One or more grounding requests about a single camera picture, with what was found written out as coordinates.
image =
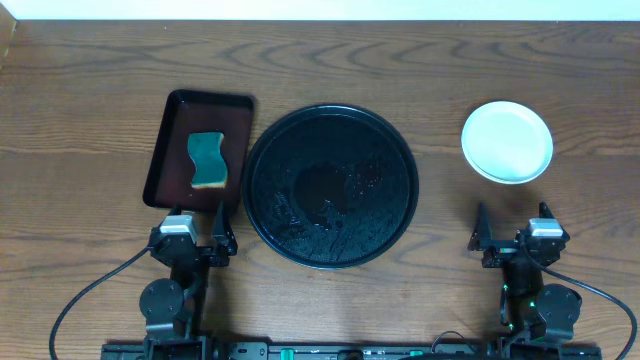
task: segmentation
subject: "white plate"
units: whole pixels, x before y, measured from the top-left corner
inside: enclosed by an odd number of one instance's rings
[[[487,179],[522,184],[538,177],[553,155],[551,132],[531,109],[509,101],[477,108],[462,129],[462,152]]]

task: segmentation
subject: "white wall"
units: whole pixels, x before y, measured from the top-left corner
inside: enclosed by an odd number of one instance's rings
[[[0,0],[26,19],[640,20],[640,0]]]

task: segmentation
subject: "sponge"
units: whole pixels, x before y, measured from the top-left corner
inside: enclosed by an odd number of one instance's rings
[[[223,138],[224,134],[219,132],[189,135],[187,152],[196,166],[191,179],[194,189],[223,188],[227,184],[227,164],[220,154]]]

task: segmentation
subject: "tray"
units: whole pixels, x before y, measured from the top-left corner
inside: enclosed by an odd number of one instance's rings
[[[175,90],[165,106],[142,200],[151,207],[215,213],[220,201],[233,214],[240,200],[243,164],[253,123],[251,97]],[[187,152],[187,139],[198,132],[222,132],[222,158],[228,169],[220,189],[194,189],[195,165]]]

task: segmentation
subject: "wood grain tabletop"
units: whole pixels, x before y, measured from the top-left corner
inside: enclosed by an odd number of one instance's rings
[[[255,96],[251,145],[306,105],[367,108],[404,136],[420,175],[406,234],[348,270],[284,259],[240,208],[239,254],[210,278],[204,327],[216,335],[417,343],[505,332],[501,273],[466,251],[481,200],[505,238],[546,201],[572,236],[552,268],[640,313],[640,23],[25,21],[0,70],[0,358],[47,358],[66,303],[166,215],[142,189],[177,88]],[[533,108],[553,135],[550,167],[525,185],[492,183],[461,153],[466,117],[503,99]],[[168,275],[147,256],[89,293],[62,323],[60,358],[142,339],[140,292]],[[575,340],[613,358],[626,315],[580,294]]]

